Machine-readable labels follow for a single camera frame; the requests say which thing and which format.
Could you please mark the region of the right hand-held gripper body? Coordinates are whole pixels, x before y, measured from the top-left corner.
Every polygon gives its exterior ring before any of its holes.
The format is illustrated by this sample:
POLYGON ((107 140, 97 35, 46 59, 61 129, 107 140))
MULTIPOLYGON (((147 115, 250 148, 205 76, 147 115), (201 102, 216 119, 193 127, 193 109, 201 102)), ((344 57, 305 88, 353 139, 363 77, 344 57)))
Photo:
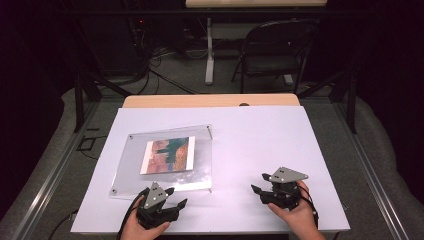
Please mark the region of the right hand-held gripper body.
POLYGON ((309 176, 286 167, 279 167, 272 175, 272 196, 261 197, 263 204, 273 203, 282 209, 292 210, 297 207, 301 199, 297 182, 308 179, 309 176))

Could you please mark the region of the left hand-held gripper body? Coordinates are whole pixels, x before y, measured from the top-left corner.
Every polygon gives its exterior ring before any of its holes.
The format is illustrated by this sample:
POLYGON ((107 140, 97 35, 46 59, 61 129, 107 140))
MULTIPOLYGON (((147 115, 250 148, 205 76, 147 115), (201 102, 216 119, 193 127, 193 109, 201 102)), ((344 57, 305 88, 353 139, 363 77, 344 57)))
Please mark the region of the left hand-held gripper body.
POLYGON ((136 216, 138 223, 145 229, 158 227, 164 222, 176 221, 179 217, 179 211, 170 211, 170 208, 164 209, 163 206, 169 196, 157 182, 153 182, 150 188, 141 192, 144 198, 137 207, 136 216))

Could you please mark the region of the clear acrylic photo frame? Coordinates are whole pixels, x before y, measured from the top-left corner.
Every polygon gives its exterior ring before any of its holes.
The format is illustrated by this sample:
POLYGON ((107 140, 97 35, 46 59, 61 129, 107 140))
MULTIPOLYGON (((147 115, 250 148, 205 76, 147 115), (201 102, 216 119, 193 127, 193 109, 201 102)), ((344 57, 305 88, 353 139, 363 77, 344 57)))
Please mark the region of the clear acrylic photo frame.
POLYGON ((197 125, 161 131, 133 133, 127 137, 124 150, 110 190, 113 198, 130 198, 156 181, 164 188, 177 191, 210 189, 212 187, 213 133, 210 125, 197 125), (148 141, 194 136, 194 169, 183 172, 140 173, 148 141))

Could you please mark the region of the painting print with white border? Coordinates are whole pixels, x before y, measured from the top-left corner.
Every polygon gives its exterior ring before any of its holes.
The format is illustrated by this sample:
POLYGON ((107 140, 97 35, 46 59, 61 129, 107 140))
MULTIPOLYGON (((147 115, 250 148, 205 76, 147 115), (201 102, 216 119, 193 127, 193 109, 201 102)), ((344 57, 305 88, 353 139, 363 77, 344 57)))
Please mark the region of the painting print with white border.
POLYGON ((140 173, 160 174, 194 169, 194 136, 148 141, 140 173))

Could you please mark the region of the person's left hand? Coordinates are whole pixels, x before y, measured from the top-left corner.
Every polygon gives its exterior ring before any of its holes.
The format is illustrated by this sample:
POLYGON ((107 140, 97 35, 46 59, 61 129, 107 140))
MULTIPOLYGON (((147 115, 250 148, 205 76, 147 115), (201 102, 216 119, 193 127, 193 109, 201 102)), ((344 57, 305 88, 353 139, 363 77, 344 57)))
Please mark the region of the person's left hand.
POLYGON ((143 198, 144 196, 140 196, 133 204, 130 214, 121 231, 119 240, 155 240, 169 228, 169 222, 164 222, 158 227, 148 230, 138 223, 136 209, 143 198))

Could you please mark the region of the person's right hand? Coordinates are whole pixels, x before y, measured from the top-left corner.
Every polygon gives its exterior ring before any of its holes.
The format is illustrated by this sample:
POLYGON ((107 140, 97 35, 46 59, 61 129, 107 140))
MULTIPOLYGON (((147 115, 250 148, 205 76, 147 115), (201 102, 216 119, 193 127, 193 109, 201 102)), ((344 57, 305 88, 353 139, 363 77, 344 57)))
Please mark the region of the person's right hand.
POLYGON ((301 188, 302 199, 296 208, 286 211, 273 203, 269 203, 269 209, 287 223, 299 240, 326 240, 315 224, 315 210, 309 201, 310 195, 307 185, 303 181, 298 181, 297 184, 301 188))

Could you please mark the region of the white table board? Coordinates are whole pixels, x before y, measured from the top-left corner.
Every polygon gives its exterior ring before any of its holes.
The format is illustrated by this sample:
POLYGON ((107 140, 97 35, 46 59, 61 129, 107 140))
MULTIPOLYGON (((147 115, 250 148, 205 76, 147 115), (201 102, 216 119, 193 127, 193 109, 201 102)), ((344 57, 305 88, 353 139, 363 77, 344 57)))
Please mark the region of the white table board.
POLYGON ((287 225, 261 203, 252 188, 281 166, 307 174, 319 228, 346 231, 350 225, 309 118, 301 106, 222 108, 122 108, 118 111, 90 185, 71 228, 74 233, 112 234, 130 203, 109 196, 126 139, 131 133, 209 124, 212 127, 212 188, 177 192, 187 205, 170 235, 277 234, 287 225))

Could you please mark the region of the wooden table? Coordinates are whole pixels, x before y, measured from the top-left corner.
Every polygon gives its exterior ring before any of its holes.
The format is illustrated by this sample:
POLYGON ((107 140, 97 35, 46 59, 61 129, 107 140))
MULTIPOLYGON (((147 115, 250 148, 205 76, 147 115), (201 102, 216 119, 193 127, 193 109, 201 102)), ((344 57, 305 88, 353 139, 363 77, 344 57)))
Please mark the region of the wooden table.
POLYGON ((231 106, 299 106, 295 94, 197 94, 129 96, 124 108, 189 108, 231 106))

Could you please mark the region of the black metal stand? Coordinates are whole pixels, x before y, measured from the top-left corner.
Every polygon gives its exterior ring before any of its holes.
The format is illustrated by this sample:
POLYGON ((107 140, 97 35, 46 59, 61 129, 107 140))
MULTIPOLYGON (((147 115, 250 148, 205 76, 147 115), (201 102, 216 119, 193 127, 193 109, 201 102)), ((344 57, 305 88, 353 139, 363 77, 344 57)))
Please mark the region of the black metal stand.
POLYGON ((84 96, 87 96, 90 101, 99 102, 102 99, 102 94, 97 87, 97 83, 106 86, 112 91, 123 97, 128 97, 131 93, 118 85, 106 80, 104 77, 93 72, 79 70, 76 73, 74 90, 75 90, 75 107, 76 107, 76 124, 74 132, 77 133, 85 122, 84 112, 84 96))
POLYGON ((302 99, 332 83, 334 87, 330 91, 329 99, 332 103, 341 103, 347 97, 346 123, 353 134, 356 134, 355 111, 357 95, 357 76, 354 70, 339 71, 331 77, 313 84, 310 88, 300 92, 297 96, 302 99))

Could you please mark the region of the black folding chair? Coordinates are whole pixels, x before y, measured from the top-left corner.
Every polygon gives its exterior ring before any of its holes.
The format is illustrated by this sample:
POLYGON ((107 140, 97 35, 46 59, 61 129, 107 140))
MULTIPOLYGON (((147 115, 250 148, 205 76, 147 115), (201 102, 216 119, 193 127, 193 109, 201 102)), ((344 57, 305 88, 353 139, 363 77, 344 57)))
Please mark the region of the black folding chair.
POLYGON ((270 21, 254 27, 239 48, 231 81, 240 75, 243 93, 246 77, 295 75, 296 92, 318 31, 313 19, 270 21))

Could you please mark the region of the white desk leg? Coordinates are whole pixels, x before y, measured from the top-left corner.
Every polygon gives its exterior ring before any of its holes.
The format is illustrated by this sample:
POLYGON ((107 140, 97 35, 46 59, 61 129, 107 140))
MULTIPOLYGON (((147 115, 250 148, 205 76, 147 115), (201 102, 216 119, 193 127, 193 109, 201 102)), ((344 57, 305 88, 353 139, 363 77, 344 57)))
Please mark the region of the white desk leg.
POLYGON ((212 39, 212 21, 207 19, 207 62, 205 72, 205 84, 213 84, 214 75, 214 55, 213 55, 213 39, 212 39))

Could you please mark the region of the dark equipment rack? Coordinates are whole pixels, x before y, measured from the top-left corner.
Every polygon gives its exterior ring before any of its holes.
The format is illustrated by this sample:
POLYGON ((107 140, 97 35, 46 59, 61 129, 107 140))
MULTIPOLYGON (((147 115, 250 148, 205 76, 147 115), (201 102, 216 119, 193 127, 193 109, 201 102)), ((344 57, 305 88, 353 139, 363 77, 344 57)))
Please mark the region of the dark equipment rack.
MULTIPOLYGON (((121 0, 122 7, 128 11, 149 10, 150 0, 121 0)), ((126 19, 130 36, 140 60, 140 72, 145 73, 149 69, 150 59, 154 53, 155 41, 152 36, 150 19, 140 16, 131 16, 126 19)))

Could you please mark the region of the light wooden desk top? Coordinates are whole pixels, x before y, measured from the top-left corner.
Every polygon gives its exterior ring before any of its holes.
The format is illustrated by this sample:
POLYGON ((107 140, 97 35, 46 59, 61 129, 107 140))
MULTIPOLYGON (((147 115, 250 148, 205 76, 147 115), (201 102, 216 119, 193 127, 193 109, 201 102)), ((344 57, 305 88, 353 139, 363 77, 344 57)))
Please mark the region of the light wooden desk top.
POLYGON ((187 8, 321 7, 328 0, 185 0, 187 8))

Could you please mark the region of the aluminium floor rail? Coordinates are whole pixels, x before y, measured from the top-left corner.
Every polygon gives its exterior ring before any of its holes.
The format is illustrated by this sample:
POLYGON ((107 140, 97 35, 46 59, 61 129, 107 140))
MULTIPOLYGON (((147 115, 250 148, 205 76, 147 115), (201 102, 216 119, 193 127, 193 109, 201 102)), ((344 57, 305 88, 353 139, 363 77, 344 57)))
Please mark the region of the aluminium floor rail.
POLYGON ((355 152, 358 156, 359 165, 363 172, 364 178, 372 192, 374 200, 386 222, 386 225, 394 240, 410 240, 405 228, 403 227, 398 214, 389 199, 383 185, 381 184, 372 164, 367 156, 365 149, 360 142, 358 136, 351 131, 347 123, 347 114, 344 111, 341 103, 333 104, 334 111, 342 122, 344 131, 347 133, 351 144, 353 145, 355 152))
POLYGON ((95 122, 100 106, 86 106, 86 120, 77 133, 74 107, 65 108, 29 183, 2 222, 2 240, 88 239, 71 228, 107 136, 108 124, 95 122))

